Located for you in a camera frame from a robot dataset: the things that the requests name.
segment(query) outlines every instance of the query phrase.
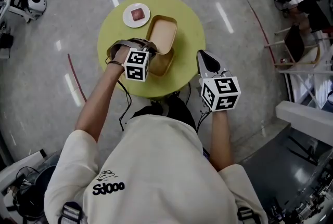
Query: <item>wooden chair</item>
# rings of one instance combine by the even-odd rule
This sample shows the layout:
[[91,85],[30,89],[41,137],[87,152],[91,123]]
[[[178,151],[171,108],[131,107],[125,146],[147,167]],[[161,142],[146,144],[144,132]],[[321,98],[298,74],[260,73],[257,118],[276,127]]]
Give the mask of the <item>wooden chair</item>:
[[[319,59],[321,57],[321,49],[319,45],[312,45],[312,46],[304,46],[303,39],[300,35],[300,30],[298,26],[293,25],[289,29],[284,29],[282,31],[279,31],[277,33],[288,31],[287,35],[285,36],[285,39],[282,41],[277,41],[272,44],[264,45],[264,47],[271,47],[276,45],[283,44],[292,60],[292,62],[286,62],[286,63],[275,63],[276,66],[285,66],[285,65],[295,65],[295,64],[317,64],[319,62]],[[306,48],[317,48],[317,55],[316,58],[312,61],[305,61],[305,62],[299,62],[300,59],[303,57],[304,50]]]

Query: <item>white plate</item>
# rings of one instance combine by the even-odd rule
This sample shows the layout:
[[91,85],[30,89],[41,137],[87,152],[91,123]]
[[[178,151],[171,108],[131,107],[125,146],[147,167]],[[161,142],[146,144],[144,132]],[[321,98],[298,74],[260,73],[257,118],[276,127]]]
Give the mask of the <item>white plate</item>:
[[[131,14],[131,11],[139,9],[139,8],[141,8],[144,11],[145,17],[143,19],[134,21],[133,17],[132,17],[132,14]],[[142,4],[142,3],[131,4],[123,12],[123,21],[124,21],[124,23],[128,27],[132,27],[132,28],[138,28],[138,27],[141,27],[141,26],[145,25],[149,21],[149,18],[150,18],[150,10],[147,7],[147,5]]]

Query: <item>white cube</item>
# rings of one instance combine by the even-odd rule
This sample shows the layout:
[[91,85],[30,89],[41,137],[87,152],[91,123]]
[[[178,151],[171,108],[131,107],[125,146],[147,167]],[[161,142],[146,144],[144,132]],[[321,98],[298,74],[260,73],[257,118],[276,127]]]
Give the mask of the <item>white cube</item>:
[[124,64],[126,79],[144,82],[148,76],[148,60],[148,52],[131,48]]
[[201,96],[212,111],[234,109],[240,97],[237,77],[202,79]]

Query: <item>concrete floor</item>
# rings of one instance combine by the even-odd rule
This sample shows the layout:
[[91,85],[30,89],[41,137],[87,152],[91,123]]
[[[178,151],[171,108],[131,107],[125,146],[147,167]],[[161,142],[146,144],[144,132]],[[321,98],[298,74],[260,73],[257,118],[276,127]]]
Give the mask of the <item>concrete floor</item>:
[[[251,7],[270,42],[274,40],[274,31],[288,27],[290,20],[283,18],[273,0],[183,1],[203,25],[207,50],[222,57],[238,77],[242,94],[236,109],[229,112],[229,122],[232,141],[241,141],[246,146],[247,138],[269,124],[274,119],[275,106],[286,99],[283,77],[274,70],[270,53],[263,48],[264,34]],[[73,131],[84,101],[67,54],[88,97],[102,74],[96,50],[99,29],[115,3],[115,0],[47,0],[44,15],[28,24],[19,16],[8,15],[15,40],[11,58],[0,62],[0,129],[15,160],[39,149],[54,152],[62,148]],[[191,81],[189,100],[196,122],[200,110],[204,110],[195,90],[197,80]],[[183,88],[181,97],[186,98],[187,92],[187,87]],[[149,103],[143,98],[132,99],[125,122]],[[115,90],[99,141],[102,161],[121,139],[118,118],[126,106],[124,93]],[[199,131],[208,149],[210,126],[208,117]]]

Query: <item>brown square food item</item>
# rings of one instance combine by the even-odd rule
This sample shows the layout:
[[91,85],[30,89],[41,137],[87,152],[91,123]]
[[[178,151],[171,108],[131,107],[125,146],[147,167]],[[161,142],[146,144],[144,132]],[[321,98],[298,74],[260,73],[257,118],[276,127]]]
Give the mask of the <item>brown square food item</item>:
[[141,8],[132,10],[131,14],[132,14],[132,17],[133,17],[134,21],[143,19],[145,17],[145,13]]

